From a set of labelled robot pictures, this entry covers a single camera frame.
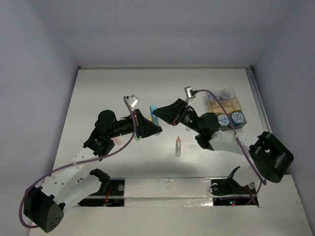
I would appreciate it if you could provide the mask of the clear jar purple lid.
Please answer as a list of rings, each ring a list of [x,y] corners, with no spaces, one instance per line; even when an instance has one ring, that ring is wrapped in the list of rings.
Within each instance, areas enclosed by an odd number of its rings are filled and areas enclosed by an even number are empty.
[[[232,92],[230,89],[225,88],[220,91],[220,100],[227,100],[232,97]]]

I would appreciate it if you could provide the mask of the blue marker cap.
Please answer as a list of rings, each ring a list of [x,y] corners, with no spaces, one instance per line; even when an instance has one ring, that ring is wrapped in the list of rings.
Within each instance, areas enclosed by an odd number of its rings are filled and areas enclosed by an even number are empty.
[[[156,105],[150,105],[150,114],[151,114],[151,118],[155,119],[157,118],[157,116],[154,114],[154,111],[157,109]]]

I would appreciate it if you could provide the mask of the blue highlighter marker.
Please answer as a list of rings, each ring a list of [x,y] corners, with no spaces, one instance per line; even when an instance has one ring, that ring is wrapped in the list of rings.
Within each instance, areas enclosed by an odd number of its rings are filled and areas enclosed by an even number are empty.
[[[159,126],[158,117],[152,118],[152,122],[153,122],[154,125]]]

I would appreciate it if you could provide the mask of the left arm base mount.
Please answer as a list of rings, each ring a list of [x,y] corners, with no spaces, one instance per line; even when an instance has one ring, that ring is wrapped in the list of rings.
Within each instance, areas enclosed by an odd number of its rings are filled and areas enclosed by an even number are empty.
[[[124,207],[124,193],[125,179],[110,179],[109,187],[105,192],[93,193],[81,200],[78,205],[81,207]]]

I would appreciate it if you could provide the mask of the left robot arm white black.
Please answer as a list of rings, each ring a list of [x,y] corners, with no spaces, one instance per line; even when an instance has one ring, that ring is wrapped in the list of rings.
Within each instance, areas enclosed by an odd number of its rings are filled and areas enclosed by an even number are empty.
[[[111,110],[102,111],[89,138],[69,164],[54,169],[31,185],[19,206],[19,220],[26,228],[49,233],[62,221],[66,210],[93,193],[108,191],[110,176],[97,166],[127,146],[112,152],[113,138],[129,134],[147,138],[162,128],[143,117],[139,109],[118,120]]]

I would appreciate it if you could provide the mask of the blue patterned tape roll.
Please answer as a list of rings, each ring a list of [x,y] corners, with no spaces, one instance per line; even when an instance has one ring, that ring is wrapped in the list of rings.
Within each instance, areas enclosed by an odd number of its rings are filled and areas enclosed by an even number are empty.
[[[231,115],[231,121],[235,126],[241,125],[245,118],[242,112],[234,112]]]

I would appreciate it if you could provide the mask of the red-orange highlighter marker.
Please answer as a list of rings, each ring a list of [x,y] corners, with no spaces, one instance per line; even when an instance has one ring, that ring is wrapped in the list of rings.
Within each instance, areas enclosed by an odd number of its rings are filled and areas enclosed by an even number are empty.
[[[175,156],[176,157],[181,156],[181,139],[180,139],[180,137],[177,137],[177,139],[176,139]]]

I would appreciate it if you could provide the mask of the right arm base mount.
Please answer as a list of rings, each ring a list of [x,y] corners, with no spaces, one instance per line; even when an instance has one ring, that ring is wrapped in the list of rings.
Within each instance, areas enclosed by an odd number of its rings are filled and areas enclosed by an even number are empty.
[[[240,186],[231,178],[211,180],[209,192],[213,195],[214,206],[258,206],[255,184]]]

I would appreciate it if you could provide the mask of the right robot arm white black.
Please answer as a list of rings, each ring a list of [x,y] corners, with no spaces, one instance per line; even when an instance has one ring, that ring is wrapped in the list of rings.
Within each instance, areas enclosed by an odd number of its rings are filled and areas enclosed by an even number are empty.
[[[259,180],[279,183],[294,160],[293,154],[272,133],[247,136],[223,132],[214,113],[199,116],[182,99],[157,108],[153,114],[170,125],[181,123],[197,132],[195,139],[203,149],[244,155],[248,165],[236,167],[226,181],[227,189],[233,193]]]

